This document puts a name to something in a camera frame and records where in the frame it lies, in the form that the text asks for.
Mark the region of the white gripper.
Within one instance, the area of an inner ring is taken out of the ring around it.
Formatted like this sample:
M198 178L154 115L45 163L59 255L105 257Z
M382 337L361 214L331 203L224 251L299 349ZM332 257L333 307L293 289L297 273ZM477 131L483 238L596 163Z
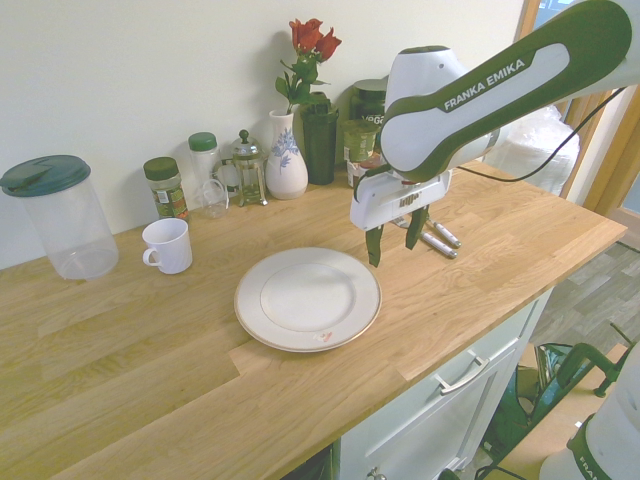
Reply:
M417 244L429 217L430 204L443 198L450 186L453 171L447 170L434 179L417 184L404 184L391 173L362 177L355 187L350 220L365 232L369 264L378 267L381 261L383 224L410 214L405 246L412 250Z

